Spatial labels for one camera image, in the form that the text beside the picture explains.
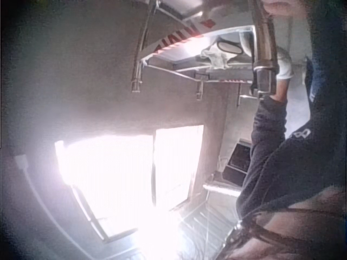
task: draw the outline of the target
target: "white fabric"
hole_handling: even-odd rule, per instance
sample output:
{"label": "white fabric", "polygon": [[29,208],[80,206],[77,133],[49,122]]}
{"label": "white fabric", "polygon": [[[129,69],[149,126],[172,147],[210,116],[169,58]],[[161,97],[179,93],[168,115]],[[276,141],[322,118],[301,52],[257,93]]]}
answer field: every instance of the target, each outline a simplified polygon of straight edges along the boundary
{"label": "white fabric", "polygon": [[[249,39],[246,38],[245,33],[240,33],[240,42],[243,48],[243,51],[249,56],[252,57],[250,50]],[[292,59],[289,56],[289,53],[277,46],[277,62],[279,66],[279,72],[277,73],[276,78],[278,80],[291,79],[294,76],[292,69]]]}
{"label": "white fabric", "polygon": [[227,53],[219,50],[217,43],[214,43],[209,49],[201,51],[201,58],[209,58],[211,60],[212,69],[228,69],[228,60],[236,57],[237,54]]}

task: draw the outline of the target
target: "window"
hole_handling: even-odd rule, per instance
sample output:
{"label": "window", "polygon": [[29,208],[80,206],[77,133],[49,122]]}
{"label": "window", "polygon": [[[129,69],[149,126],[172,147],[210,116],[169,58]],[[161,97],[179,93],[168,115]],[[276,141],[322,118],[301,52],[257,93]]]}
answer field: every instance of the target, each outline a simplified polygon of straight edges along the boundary
{"label": "window", "polygon": [[178,127],[68,146],[59,141],[55,147],[64,182],[101,239],[108,240],[135,230],[153,211],[153,198],[164,211],[189,198],[202,133],[203,126]]}

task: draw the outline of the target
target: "bright window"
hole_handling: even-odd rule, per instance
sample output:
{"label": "bright window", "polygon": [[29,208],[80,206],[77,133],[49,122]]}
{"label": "bright window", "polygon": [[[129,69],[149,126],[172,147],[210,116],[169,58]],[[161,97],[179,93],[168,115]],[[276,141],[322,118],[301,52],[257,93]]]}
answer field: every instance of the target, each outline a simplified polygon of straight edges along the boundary
{"label": "bright window", "polygon": [[105,239],[103,232],[111,238],[143,225],[142,216],[153,211],[153,195],[157,208],[164,211],[188,199],[202,132],[203,126],[159,129],[155,133],[154,152],[154,135],[102,136],[68,146],[59,141],[55,147],[64,182],[74,189],[86,217]]}

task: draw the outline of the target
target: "dark sleeve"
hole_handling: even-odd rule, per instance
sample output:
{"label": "dark sleeve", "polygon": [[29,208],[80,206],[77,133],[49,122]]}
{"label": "dark sleeve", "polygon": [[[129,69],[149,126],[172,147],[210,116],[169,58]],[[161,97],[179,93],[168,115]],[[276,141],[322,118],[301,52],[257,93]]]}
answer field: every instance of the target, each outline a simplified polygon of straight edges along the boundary
{"label": "dark sleeve", "polygon": [[270,97],[260,101],[253,124],[250,166],[236,203],[241,217],[255,207],[255,198],[261,197],[261,194],[256,194],[253,190],[265,162],[285,140],[285,123],[286,103],[277,102]]}

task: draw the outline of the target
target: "person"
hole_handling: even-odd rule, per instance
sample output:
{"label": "person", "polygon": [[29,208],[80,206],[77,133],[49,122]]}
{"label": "person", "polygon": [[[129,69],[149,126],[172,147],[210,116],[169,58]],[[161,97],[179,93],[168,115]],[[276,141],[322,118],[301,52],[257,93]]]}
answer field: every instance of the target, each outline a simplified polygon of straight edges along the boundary
{"label": "person", "polygon": [[[311,117],[285,139],[292,71],[280,49],[277,92],[260,101],[254,118],[250,167],[236,203],[241,231],[217,259],[347,259],[346,9],[343,1],[262,1],[271,15],[309,22]],[[247,53],[243,36],[241,44]]]}

